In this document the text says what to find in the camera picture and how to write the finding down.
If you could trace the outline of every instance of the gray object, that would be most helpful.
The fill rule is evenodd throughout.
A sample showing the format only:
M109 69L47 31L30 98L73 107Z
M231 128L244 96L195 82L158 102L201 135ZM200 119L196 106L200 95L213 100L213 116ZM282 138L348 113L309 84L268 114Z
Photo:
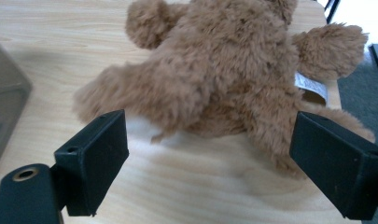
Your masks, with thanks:
M32 86L0 48L0 157L26 104Z

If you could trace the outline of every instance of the teddy bear arm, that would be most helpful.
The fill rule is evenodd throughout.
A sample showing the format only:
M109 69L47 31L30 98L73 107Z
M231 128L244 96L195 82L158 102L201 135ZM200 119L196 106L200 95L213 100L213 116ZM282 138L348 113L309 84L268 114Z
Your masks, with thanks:
M125 66L111 65L96 79L81 87L74 95L73 111L84 122L118 109L119 95L124 85L122 75L127 74Z
M304 176L300 167L289 157L291 135L301 92L292 85L263 86L247 92L239 104L244 116L246 134L254 148L261 150L282 173Z
M293 36L300 54L298 70L317 80L350 75L363 60L368 37L360 27L328 24Z
M155 49L186 14L188 4L168 5L163 0L138 0L128 8L126 33L143 49Z

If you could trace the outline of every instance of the wooden table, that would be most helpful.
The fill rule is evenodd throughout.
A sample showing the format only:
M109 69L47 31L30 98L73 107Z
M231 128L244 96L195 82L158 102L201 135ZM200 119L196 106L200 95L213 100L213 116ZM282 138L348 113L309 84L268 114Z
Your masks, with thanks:
M0 0L0 44L34 89L6 151L0 179L53 152L84 127L72 94L112 63L142 62L148 51L124 34L131 1ZM323 8L300 1L291 32L325 24ZM335 82L330 107L339 107ZM278 174L244 134L202 139L178 133L151 145L157 130L128 119L130 158L96 217L65 223L344 223L310 180Z

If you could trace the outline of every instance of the brown teddy bear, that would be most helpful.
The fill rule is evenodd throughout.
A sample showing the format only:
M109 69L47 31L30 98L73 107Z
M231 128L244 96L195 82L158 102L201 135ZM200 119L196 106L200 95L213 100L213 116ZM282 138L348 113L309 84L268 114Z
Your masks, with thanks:
M126 109L162 129L201 136L247 132L254 147L294 175L289 157L298 111L332 119L374 141L350 114L302 100L294 85L300 71L313 79L349 75L362 60L367 37L357 26L330 24L290 36L297 0L191 0L166 4L138 0L126 32L154 49L140 64L110 66L75 95L83 120Z

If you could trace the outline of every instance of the teddy bear leg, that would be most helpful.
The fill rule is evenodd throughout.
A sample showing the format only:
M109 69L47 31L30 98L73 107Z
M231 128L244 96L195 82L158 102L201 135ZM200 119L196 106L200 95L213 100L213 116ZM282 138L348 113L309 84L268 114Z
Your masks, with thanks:
M201 56L191 58L193 61L168 57L104 70L76 93L79 117L88 121L126 109L162 128L156 141L198 121L214 89L212 79L206 79L207 62Z
M367 39L360 27L335 23L294 35L300 54L298 70L317 80L346 77L363 60Z
M138 47L155 49L186 14L188 7L188 4L168 5L163 0L133 2L128 8L126 33Z

